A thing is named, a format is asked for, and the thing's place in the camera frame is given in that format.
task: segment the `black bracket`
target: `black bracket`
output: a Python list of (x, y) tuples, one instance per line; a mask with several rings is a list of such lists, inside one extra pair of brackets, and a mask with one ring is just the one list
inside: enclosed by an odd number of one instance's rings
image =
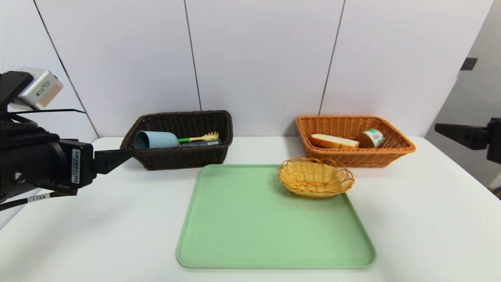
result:
[(486, 127), (435, 124), (435, 131), (472, 150), (487, 148), (487, 159), (501, 164), (501, 118), (491, 118)]
[(473, 70), (477, 61), (478, 58), (466, 58), (461, 66), (461, 70)]
[(108, 174), (132, 157), (132, 149), (94, 152), (94, 173)]

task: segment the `dark brown wicker basket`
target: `dark brown wicker basket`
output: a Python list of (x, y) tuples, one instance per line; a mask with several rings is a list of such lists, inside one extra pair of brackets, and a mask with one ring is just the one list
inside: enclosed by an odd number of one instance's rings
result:
[(133, 149), (134, 137), (141, 131), (167, 131), (178, 138), (219, 133), (221, 144), (207, 147), (177, 147), (134, 150), (136, 158), (147, 170), (198, 168), (222, 164), (233, 140), (231, 115), (227, 111), (196, 111), (147, 114), (140, 117), (125, 135), (121, 149)]

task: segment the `toothbrush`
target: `toothbrush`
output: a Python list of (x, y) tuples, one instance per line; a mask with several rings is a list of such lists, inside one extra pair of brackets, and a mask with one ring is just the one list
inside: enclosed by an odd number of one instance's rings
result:
[(217, 132), (209, 132), (208, 134), (201, 136), (201, 137), (189, 137), (189, 138), (181, 138), (178, 139), (179, 143), (190, 143), (193, 141), (211, 141), (211, 140), (217, 140), (219, 139), (219, 133)]

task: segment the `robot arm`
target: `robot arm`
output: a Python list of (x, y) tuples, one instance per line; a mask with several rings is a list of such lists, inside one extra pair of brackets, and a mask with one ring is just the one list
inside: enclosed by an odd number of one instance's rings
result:
[[(62, 89), (48, 70), (23, 68), (0, 74), (0, 211), (33, 201), (75, 196), (97, 174), (107, 174), (132, 156), (132, 150), (94, 152), (91, 144), (60, 139), (19, 113), (45, 111)], [(8, 112), (8, 105), (23, 112)], [(53, 192), (2, 203), (36, 188)]]

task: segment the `cable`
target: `cable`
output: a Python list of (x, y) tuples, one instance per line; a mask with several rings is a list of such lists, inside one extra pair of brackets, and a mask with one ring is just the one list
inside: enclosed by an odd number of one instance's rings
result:
[(28, 198), (14, 200), (14, 201), (11, 201), (8, 203), (0, 204), (0, 211), (10, 209), (13, 207), (17, 207), (20, 205), (24, 205), (27, 203), (31, 203), (31, 202), (36, 202), (36, 201), (45, 200), (45, 199), (49, 199), (49, 198), (65, 197), (65, 196), (74, 196), (74, 195), (61, 193), (61, 192), (46, 193), (46, 194), (42, 194), (42, 195), (37, 195), (37, 196), (33, 196), (33, 197), (28, 197)]
[(16, 112), (10, 112), (9, 115), (16, 115), (20, 113), (36, 113), (36, 112), (58, 112), (58, 111), (75, 111), (75, 112), (81, 112), (81, 113), (86, 113), (81, 110), (77, 109), (54, 109), (54, 110), (32, 110), (32, 111), (16, 111)]

